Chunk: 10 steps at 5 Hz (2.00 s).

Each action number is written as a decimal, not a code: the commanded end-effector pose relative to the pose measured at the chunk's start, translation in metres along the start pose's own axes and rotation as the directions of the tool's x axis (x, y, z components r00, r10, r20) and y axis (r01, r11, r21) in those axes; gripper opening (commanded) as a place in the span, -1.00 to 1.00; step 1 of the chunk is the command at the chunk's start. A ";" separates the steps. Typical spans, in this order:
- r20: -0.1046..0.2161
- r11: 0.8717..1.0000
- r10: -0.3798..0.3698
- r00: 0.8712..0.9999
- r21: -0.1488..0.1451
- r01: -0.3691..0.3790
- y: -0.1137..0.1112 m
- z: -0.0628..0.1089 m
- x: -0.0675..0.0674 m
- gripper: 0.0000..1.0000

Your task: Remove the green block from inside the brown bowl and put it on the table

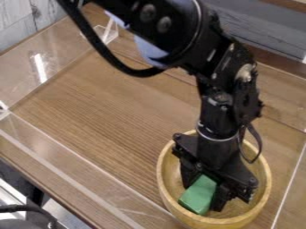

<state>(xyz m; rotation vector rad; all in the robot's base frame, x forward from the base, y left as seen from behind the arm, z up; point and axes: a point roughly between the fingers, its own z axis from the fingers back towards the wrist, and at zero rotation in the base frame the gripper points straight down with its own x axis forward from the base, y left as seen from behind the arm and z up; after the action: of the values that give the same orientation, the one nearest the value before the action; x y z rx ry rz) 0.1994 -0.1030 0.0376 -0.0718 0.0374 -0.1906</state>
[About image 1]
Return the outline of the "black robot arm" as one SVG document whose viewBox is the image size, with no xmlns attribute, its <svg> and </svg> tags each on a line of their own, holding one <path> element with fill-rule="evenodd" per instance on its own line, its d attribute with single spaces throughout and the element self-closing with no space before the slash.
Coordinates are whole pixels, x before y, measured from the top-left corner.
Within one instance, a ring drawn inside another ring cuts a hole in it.
<svg viewBox="0 0 306 229">
<path fill-rule="evenodd" d="M 196 132 L 173 136 L 184 187 L 179 205 L 203 215 L 220 212 L 232 199 L 251 201 L 258 180 L 247 168 L 254 160 L 243 152 L 243 137 L 256 133 L 252 121 L 263 107 L 256 62 L 223 30 L 219 15 L 203 0 L 91 0 L 135 36 L 151 65 L 135 69 L 109 51 L 73 0 L 56 1 L 93 49 L 121 72 L 148 78 L 180 68 L 196 79 Z"/>
</svg>

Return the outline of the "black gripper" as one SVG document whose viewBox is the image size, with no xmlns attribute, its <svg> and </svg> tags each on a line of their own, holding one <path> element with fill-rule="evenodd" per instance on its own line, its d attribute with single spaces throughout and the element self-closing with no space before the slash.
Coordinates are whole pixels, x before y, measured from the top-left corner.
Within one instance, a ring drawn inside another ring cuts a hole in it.
<svg viewBox="0 0 306 229">
<path fill-rule="evenodd" d="M 176 133 L 172 154 L 179 158 L 183 187 L 206 175 L 216 183 L 210 209 L 222 212 L 226 203 L 235 198 L 248 203 L 258 187 L 258 180 L 243 161 L 252 164 L 243 153 L 243 127 L 228 139 L 215 139 L 196 131 L 195 135 Z"/>
</svg>

